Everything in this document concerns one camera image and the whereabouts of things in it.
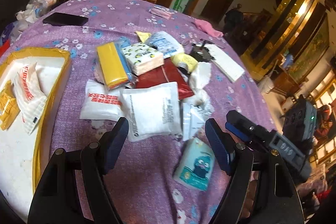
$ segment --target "blue flower print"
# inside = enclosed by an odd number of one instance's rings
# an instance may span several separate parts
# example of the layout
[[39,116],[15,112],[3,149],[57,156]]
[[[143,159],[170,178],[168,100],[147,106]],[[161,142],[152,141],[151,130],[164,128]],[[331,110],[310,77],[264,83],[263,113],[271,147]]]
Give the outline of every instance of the blue flower print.
[[96,38],[96,39],[99,39],[99,38],[101,38],[103,36],[103,32],[101,32],[101,31],[95,31],[94,32],[94,37]]
[[193,206],[191,207],[191,216],[192,216],[193,218],[197,218],[197,209],[196,209],[196,206],[195,206],[195,205],[193,205]]
[[71,51],[70,51],[70,57],[71,58],[75,58],[77,56],[77,51],[73,48]]
[[218,207],[218,205],[212,205],[210,207],[210,211],[209,211],[209,216],[210,217],[212,217],[215,214],[217,207]]

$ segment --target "plastic bag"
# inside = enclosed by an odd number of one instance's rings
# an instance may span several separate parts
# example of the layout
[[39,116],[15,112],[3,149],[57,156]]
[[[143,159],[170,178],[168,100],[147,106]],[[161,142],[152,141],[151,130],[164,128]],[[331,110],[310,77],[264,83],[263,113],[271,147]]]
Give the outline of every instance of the plastic bag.
[[211,63],[199,62],[189,77],[189,86],[192,90],[204,88],[210,81]]
[[184,53],[183,46],[165,31],[152,34],[152,36],[145,41],[145,44],[162,52],[163,58],[168,58],[178,53]]
[[188,188],[205,191],[214,164],[215,155],[211,148],[198,138],[193,138],[183,152],[173,179]]
[[129,122],[129,141],[155,135],[182,135],[176,82],[148,89],[125,89],[121,102]]
[[139,81],[135,84],[137,89],[150,88],[151,86],[168,82],[177,82],[178,98],[180,100],[194,95],[194,92],[184,81],[170,58],[164,60],[163,66],[138,76],[138,79]]
[[123,87],[113,89],[106,94],[104,85],[88,80],[79,118],[118,121],[120,117],[124,117],[120,107],[120,96],[123,89]]
[[36,63],[23,67],[14,78],[14,92],[17,104],[22,112],[24,129],[30,135],[38,124],[47,101],[41,91]]
[[163,65],[163,54],[139,42],[121,49],[136,75],[141,75]]
[[11,90],[11,85],[12,82],[8,80],[0,93],[0,120],[2,121],[2,130],[8,129],[20,112]]
[[121,49],[113,42],[97,47],[96,68],[104,76],[106,90],[132,81],[132,73]]

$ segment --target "sealed pouch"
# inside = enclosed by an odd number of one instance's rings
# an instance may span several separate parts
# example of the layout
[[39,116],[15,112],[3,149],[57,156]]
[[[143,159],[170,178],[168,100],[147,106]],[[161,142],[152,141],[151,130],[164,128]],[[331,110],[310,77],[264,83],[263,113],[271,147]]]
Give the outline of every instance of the sealed pouch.
[[188,188],[205,191],[214,163],[215,155],[211,148],[198,138],[193,138],[188,141],[173,179]]
[[11,90],[11,85],[11,81],[8,80],[0,93],[0,120],[2,121],[2,130],[8,129],[20,112]]
[[107,89],[116,88],[132,80],[125,57],[113,42],[97,47],[97,70],[101,71]]
[[88,80],[85,86],[85,101],[79,118],[118,121],[120,117],[124,117],[120,107],[123,89],[119,87],[106,93],[104,85]]
[[43,113],[47,96],[41,91],[36,63],[23,67],[14,78],[14,93],[22,112],[24,129],[30,135]]
[[194,95],[194,92],[184,81],[183,77],[178,72],[170,58],[166,58],[164,60],[163,66],[138,76],[138,79],[139,81],[135,84],[137,89],[150,88],[151,86],[162,83],[177,82],[179,100]]

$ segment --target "smartphone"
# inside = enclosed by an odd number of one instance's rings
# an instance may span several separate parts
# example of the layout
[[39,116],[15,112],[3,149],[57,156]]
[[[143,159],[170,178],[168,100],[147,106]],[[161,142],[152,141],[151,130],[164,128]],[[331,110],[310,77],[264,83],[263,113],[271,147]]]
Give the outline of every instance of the smartphone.
[[80,17],[76,15],[53,13],[50,16],[43,19],[43,23],[47,23],[53,26],[83,26],[88,22],[87,17]]

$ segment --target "white plastic bag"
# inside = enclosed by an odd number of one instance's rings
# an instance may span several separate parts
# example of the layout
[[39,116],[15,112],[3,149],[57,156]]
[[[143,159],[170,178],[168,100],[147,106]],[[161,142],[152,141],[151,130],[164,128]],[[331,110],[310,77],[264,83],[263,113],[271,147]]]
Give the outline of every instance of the white plastic bag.
[[88,80],[85,86],[85,101],[79,118],[118,121],[120,117],[124,117],[120,107],[123,89],[123,87],[112,89],[106,94],[104,85]]
[[14,93],[26,132],[30,135],[43,113],[47,97],[41,91],[36,63],[23,67],[14,78]]
[[194,91],[204,88],[210,81],[211,63],[199,62],[191,73],[189,78],[189,86]]
[[182,135],[176,82],[124,90],[122,106],[129,122],[131,142],[155,135]]
[[183,53],[184,49],[177,40],[165,31],[152,34],[145,44],[163,53],[163,58]]

